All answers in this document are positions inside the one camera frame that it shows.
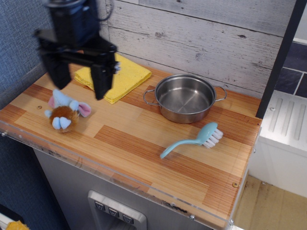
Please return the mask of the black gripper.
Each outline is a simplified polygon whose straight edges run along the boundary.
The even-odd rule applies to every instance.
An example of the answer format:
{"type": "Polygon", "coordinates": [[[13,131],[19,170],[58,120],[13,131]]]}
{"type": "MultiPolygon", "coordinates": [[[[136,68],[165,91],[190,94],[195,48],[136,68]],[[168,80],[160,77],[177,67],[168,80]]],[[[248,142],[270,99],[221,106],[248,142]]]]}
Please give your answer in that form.
{"type": "Polygon", "coordinates": [[[99,35],[94,0],[47,0],[53,29],[36,30],[40,56],[54,85],[62,90],[71,81],[69,63],[91,66],[95,97],[102,100],[112,88],[113,72],[119,70],[115,61],[117,48],[99,35]]]}

